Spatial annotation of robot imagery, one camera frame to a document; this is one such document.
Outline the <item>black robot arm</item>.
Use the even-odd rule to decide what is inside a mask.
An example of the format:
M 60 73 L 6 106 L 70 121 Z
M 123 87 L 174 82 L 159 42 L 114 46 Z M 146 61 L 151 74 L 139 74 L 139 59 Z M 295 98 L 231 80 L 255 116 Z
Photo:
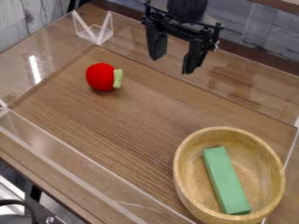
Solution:
M 142 23 L 151 59 L 167 54 L 170 35 L 190 43 L 182 74 L 193 74 L 209 51 L 219 48 L 223 24 L 206 13 L 207 5 L 209 0 L 144 0 Z

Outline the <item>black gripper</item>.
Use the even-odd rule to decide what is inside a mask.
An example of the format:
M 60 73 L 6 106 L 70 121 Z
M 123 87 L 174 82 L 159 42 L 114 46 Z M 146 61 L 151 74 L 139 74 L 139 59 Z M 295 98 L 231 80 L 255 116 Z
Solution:
M 183 74 L 193 74 L 202 65 L 209 50 L 219 48 L 223 23 L 207 13 L 209 1 L 143 0 L 144 16 L 154 20 L 146 21 L 147 47 L 152 60 L 159 60 L 166 55 L 169 44 L 165 28 L 156 22 L 174 26 L 178 35 L 201 36 L 190 43 L 190 50 L 183 58 Z

